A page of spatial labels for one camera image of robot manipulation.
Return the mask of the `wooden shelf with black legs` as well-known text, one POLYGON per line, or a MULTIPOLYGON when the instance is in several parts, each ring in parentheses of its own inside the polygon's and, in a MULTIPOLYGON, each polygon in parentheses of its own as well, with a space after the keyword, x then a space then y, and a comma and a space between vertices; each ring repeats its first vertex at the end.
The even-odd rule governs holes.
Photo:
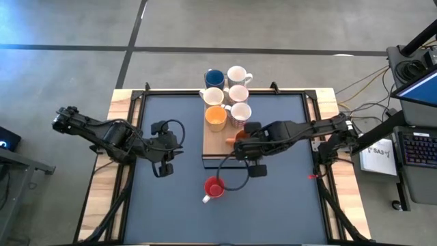
MULTIPOLYGON (((226 98, 223 101, 222 105, 231 105, 227 102, 226 98)), ((230 137, 234 137, 235 134, 241 130, 242 128, 235 128, 231 125, 230 119, 227 116, 227 122, 225 128, 219 132, 212 132, 205 120, 205 111, 206 106, 204 107, 204 123, 203 123, 203 152, 202 159, 204 161, 218 161, 227 154, 229 154, 233 150, 233 145, 228 145, 225 143, 225 140, 230 137)))

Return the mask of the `green white patterned mug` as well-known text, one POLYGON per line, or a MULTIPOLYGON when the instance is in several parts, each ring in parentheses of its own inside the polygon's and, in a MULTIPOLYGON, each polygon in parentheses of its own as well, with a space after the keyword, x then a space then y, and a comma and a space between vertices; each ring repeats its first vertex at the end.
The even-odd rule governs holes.
POLYGON ((252 80, 253 75, 248 73, 242 66, 232 66, 227 71, 228 86, 235 85, 247 86, 252 80))

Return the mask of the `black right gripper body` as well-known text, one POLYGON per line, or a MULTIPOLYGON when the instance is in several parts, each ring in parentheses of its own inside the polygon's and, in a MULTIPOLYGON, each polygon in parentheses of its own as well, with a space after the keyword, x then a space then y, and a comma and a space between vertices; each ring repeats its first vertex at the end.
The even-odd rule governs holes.
POLYGON ((247 161, 252 161, 249 165, 248 172, 250 177, 264 177, 267 176, 267 165, 261 164, 260 160, 264 156, 264 149, 268 142, 268 129, 272 126, 269 123, 262 126, 260 122, 247 122, 244 125, 244 132, 248 137, 244 140, 243 157, 247 161))

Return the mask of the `grey white patterned mug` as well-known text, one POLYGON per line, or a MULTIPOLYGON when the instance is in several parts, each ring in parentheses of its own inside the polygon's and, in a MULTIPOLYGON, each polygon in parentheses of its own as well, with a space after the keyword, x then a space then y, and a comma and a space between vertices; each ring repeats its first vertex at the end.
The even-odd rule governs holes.
POLYGON ((246 103, 249 98, 249 91, 243 85, 234 85, 225 87, 223 93, 228 103, 234 105, 236 103, 246 103))

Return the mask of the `orange faceted mug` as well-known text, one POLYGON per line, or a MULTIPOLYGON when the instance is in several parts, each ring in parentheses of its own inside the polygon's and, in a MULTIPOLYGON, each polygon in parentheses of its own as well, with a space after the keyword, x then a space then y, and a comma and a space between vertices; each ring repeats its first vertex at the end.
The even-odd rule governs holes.
POLYGON ((246 133, 244 130, 241 130, 241 131, 237 132, 234 137, 227 138, 225 140, 225 143, 232 146, 232 145, 234 145, 234 143, 236 141, 238 141, 240 139, 246 139, 248 137, 250 137, 250 135, 248 133, 246 133))

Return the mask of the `cream mug yellow rim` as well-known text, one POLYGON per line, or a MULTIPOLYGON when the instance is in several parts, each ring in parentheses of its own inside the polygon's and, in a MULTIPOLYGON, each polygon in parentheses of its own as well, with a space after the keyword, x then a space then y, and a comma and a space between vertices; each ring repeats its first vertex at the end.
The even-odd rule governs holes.
POLYGON ((213 107, 213 106, 221 106, 225 99, 223 91, 217 87, 209 87, 207 89, 202 89, 199 91, 199 95, 204 101, 206 108, 213 107))

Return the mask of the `white paper sheet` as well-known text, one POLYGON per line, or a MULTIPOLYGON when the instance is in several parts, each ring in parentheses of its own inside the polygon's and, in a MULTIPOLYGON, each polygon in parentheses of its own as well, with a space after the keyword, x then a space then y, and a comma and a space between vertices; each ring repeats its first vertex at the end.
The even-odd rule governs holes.
POLYGON ((381 139, 360 152, 361 170, 396 176, 395 153, 390 139, 381 139))

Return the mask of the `black electronic device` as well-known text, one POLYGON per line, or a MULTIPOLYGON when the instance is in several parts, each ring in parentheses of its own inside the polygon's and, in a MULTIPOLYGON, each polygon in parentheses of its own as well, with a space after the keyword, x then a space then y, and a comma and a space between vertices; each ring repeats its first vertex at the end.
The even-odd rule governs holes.
POLYGON ((0 148, 15 152, 20 141, 21 136, 0 126, 0 148))

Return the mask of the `grey blue table mat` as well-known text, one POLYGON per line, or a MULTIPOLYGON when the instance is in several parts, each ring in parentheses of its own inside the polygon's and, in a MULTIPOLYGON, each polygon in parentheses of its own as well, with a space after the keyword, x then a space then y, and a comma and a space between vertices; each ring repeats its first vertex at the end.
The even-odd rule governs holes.
POLYGON ((227 190, 203 203, 204 182, 216 161, 204 161, 203 101, 198 96, 149 96, 143 132, 173 120, 169 128, 183 142, 174 172, 156 178, 150 162, 137 161, 124 241, 136 243, 323 244, 324 220, 313 172, 311 147, 299 141, 267 156, 268 174, 247 178, 241 162, 229 160, 220 177, 227 190))

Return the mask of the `black diagonal frame strut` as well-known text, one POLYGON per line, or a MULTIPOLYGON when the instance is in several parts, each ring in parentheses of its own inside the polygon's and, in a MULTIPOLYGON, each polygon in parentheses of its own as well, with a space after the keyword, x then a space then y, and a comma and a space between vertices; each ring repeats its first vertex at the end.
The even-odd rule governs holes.
POLYGON ((336 217, 343 224, 344 228, 348 231, 349 235, 352 237, 354 242, 370 242, 370 240, 364 237, 356 227, 347 218, 346 214, 341 210, 341 207, 336 203, 333 196, 330 194, 329 190, 326 188, 322 178, 316 178, 318 184, 318 190, 320 195, 329 203, 330 207, 334 211, 336 217))
POLYGON ((92 176, 76 237, 79 243, 110 244, 123 240, 135 171, 130 166, 117 166, 106 178, 100 178, 106 171, 108 167, 92 176))

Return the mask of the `yellow mug white handle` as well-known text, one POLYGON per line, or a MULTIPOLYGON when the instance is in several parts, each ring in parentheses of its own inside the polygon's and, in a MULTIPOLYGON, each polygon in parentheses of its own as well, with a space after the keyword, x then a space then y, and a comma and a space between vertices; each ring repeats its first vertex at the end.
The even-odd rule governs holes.
POLYGON ((219 132, 225 128, 227 112, 221 106, 212 106, 205 111, 205 120, 212 132, 219 132))

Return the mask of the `red white patterned mug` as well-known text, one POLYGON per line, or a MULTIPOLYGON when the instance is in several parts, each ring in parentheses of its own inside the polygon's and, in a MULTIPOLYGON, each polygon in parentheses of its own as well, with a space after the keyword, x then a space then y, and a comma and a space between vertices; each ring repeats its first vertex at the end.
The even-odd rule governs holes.
POLYGON ((234 105, 221 105, 226 110, 231 125, 242 128, 252 115, 251 107, 245 102, 237 102, 234 105))

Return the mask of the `blue mug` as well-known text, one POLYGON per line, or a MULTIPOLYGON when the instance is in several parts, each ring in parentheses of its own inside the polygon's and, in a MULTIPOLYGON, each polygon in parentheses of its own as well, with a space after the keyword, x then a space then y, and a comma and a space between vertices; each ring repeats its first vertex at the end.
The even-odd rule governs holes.
POLYGON ((216 87, 222 90, 225 87, 225 75, 220 70, 209 69, 204 74, 204 81, 207 88, 216 87))

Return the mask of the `dark grey desk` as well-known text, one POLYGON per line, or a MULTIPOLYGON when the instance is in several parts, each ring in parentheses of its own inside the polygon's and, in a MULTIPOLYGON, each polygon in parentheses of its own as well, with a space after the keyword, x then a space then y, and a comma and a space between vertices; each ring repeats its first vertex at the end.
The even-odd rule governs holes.
POLYGON ((0 148, 0 246, 4 246, 35 171, 53 175, 56 167, 0 148))

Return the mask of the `laptop with blue screen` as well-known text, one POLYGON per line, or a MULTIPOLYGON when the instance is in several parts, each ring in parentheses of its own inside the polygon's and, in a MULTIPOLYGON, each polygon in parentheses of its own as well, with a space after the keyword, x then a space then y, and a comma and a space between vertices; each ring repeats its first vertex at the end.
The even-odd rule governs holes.
POLYGON ((391 93, 391 98, 437 107, 437 64, 397 88, 391 93))

